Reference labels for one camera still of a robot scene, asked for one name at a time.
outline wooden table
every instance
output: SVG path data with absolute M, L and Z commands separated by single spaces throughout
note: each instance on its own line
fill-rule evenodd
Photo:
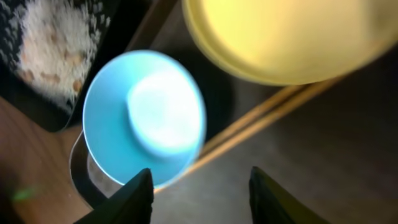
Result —
M 26 223 L 73 223 L 90 209 L 70 182 L 70 149 L 81 131 L 48 133 L 0 98 L 0 187 L 9 196 L 29 189 L 13 202 Z

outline chopsticks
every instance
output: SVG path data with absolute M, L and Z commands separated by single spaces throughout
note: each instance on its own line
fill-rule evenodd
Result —
M 342 80 L 344 76 L 333 78 L 330 80 L 326 80 L 323 82 L 318 82 L 310 85 L 308 88 L 304 89 L 300 93 L 297 93 L 295 96 L 291 97 L 289 101 L 281 104 L 279 107 L 276 107 L 274 110 L 267 113 L 262 118 L 253 122 L 251 125 L 247 126 L 243 129 L 244 126 L 254 121 L 260 115 L 264 114 L 266 111 L 269 111 L 274 106 L 278 105 L 280 102 L 284 101 L 297 91 L 301 90 L 303 86 L 288 86 L 282 89 L 280 92 L 276 93 L 273 97 L 269 98 L 259 106 L 255 107 L 248 113 L 246 113 L 242 118 L 237 120 L 235 123 L 231 124 L 224 131 L 216 135 L 213 139 L 211 139 L 203 148 L 204 152 L 208 152 L 202 158 L 196 161 L 191 167 L 189 167 L 182 175 L 182 177 L 192 173 L 193 171 L 199 169 L 201 166 L 207 164 L 208 162 L 216 159 L 220 155 L 228 152 L 233 147 L 237 146 L 244 140 L 247 140 L 251 136 L 255 135 L 262 129 L 268 127 L 273 122 L 277 121 L 281 117 L 289 114 L 294 109 L 303 105 L 304 103 L 311 100 L 313 97 L 323 93 L 334 84 L 338 83 Z M 160 192 L 164 188 L 155 189 L 155 193 Z

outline blue bowl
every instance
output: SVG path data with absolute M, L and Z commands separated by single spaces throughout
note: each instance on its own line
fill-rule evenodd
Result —
M 91 156 L 108 177 L 124 185 L 150 168 L 159 188 L 195 161 L 205 140 L 205 114 L 200 90 L 181 64 L 137 50 L 99 71 L 86 95 L 83 130 Z

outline bowl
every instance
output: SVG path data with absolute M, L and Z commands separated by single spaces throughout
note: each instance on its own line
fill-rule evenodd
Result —
M 183 0 L 199 49 L 239 78 L 301 85 L 347 74 L 398 40 L 398 0 Z
M 150 168 L 155 188 L 177 179 L 205 140 L 205 104 L 176 60 L 137 50 L 107 63 L 83 107 L 87 146 L 98 167 L 124 185 Z

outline yellow bowl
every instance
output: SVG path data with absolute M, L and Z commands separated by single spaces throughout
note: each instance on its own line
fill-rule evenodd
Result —
M 201 51 L 239 78 L 301 85 L 349 73 L 398 40 L 398 0 L 183 0 Z

